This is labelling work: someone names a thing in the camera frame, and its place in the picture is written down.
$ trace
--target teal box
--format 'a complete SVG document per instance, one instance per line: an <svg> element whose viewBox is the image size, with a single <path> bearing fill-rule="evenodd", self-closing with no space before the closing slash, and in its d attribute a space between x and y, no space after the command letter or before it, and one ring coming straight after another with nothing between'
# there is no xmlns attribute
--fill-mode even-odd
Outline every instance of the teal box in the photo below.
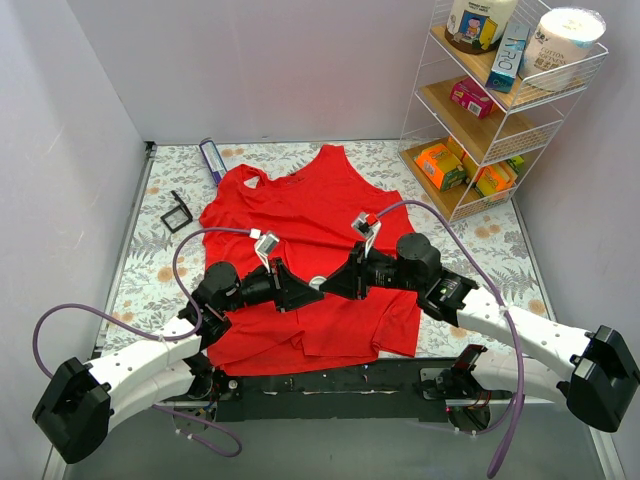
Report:
<svg viewBox="0 0 640 480"><path fill-rule="evenodd" d="M522 53L527 44L529 27L520 23L509 22L491 67L486 87L491 90L509 93L516 81Z"/></svg>

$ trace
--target white wire rack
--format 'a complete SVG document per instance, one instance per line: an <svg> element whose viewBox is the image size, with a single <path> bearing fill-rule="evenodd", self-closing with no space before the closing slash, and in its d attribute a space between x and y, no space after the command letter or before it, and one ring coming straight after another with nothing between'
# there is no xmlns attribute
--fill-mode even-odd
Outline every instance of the white wire rack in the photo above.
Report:
<svg viewBox="0 0 640 480"><path fill-rule="evenodd" d="M608 54L608 50L597 43L583 60L516 79L509 93L485 89L500 112L477 119L449 101L447 94L461 73L473 78L484 89L495 52L470 55L460 52L445 39L444 31L453 3L453 0L435 1L399 142L400 157L450 222L511 199L589 87ZM540 0L520 0L510 20L528 26L533 33L542 15L549 10ZM416 106L426 107L430 115L420 118L415 113ZM542 110L547 115L541 116L539 112ZM434 118L442 128L434 129ZM448 135L454 137L481 167L524 155L526 169L512 188L490 197L479 198L471 187L473 182L438 192L411 163L421 144L426 145L440 137L446 139Z"/></svg>

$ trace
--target white round object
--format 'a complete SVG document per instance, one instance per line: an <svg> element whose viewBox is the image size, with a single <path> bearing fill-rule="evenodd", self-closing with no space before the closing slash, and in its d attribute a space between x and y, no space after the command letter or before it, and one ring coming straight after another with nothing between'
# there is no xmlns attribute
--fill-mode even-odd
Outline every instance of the white round object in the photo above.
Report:
<svg viewBox="0 0 640 480"><path fill-rule="evenodd" d="M554 8L540 19L524 51L520 77L526 78L584 59L602 37L606 24L599 13L575 7ZM532 78L538 88L559 92L567 88L576 67Z"/></svg>
<svg viewBox="0 0 640 480"><path fill-rule="evenodd" d="M497 46L518 0L455 0L445 37L466 53L484 53Z"/></svg>

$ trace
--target red t-shirt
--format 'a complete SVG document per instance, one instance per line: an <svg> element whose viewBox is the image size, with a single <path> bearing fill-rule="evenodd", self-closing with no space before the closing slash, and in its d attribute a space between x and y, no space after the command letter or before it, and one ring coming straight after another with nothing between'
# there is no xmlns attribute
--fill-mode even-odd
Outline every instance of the red t-shirt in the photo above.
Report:
<svg viewBox="0 0 640 480"><path fill-rule="evenodd" d="M256 177L254 188L245 183ZM200 223L271 230L280 238L271 258L282 257L308 282L328 277L347 260L362 240L351 227L361 212L376 213L400 200L398 192L360 177L343 147L325 145L313 162L275 180L247 165L229 171ZM412 231L406 209L397 208L383 218L375 247L395 255L398 238ZM214 232L203 243L207 267L228 261L242 278L260 265L255 240L247 236ZM420 322L415 293L381 288L365 300L327 294L292 312L277 312L270 302L228 316L232 327L209 348L209 358L228 374L245 376L356 365L374 361L380 350L413 356Z"/></svg>

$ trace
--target wooden shelf board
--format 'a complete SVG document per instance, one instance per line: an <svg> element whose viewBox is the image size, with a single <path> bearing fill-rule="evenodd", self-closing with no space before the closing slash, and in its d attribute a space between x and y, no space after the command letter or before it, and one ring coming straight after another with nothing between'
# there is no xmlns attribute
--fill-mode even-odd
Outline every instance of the wooden shelf board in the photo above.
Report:
<svg viewBox="0 0 640 480"><path fill-rule="evenodd" d="M451 89L465 76L433 83L420 89L430 107L438 114L442 121L451 129L455 137L462 142L464 149L480 165L484 160L491 142L495 137L504 112L496 110L484 118L478 118L473 113L453 102L449 96ZM510 137L535 128L535 125L522 113L512 113L504 124L500 137Z"/></svg>
<svg viewBox="0 0 640 480"><path fill-rule="evenodd" d="M491 72L491 67L493 66L493 61L496 58L496 51L480 53L478 55L472 55L470 53L464 53L451 45L444 36L445 25L438 25L431 29L431 35L436 39L436 41L451 53L454 58L456 58L460 63L462 63L466 69L471 72L471 74L480 82L481 85L484 85L489 78L489 73ZM490 90L489 95L493 97L494 100L497 100L498 103L505 109L508 110L510 107L517 107L524 103L530 104L534 102L538 102L544 100L546 98L554 97L558 95L559 92L549 92L547 90L542 90L531 85L525 84L526 92L525 95L521 93L518 102L514 104L514 99L518 89L520 88L520 84L522 80L519 76L516 75L516 80L513 84L513 88L509 93L497 92L495 90ZM574 90L577 87L581 86L582 82L579 79L574 79L565 90Z"/></svg>
<svg viewBox="0 0 640 480"><path fill-rule="evenodd" d="M458 202L461 198L464 197L461 205L466 205L467 203L474 202L476 200L480 200L480 195L478 192L471 189L469 193L465 195L467 191L467 184L463 183L462 185L458 185L457 187L450 188L446 192L439 191L431 180L427 178L425 173L416 165L416 162L413 161L415 157L420 155L425 148L428 148L436 143L446 143L447 139L443 138L440 140L434 140L433 142L425 143L422 145L418 145L416 147L410 148L408 150L404 150L400 153L402 160L409 167L409 169L413 172L413 175L416 177L416 180L422 185L422 188L427 192L429 198L436 205L440 213L449 221L451 216L453 215L453 211L458 205Z"/></svg>

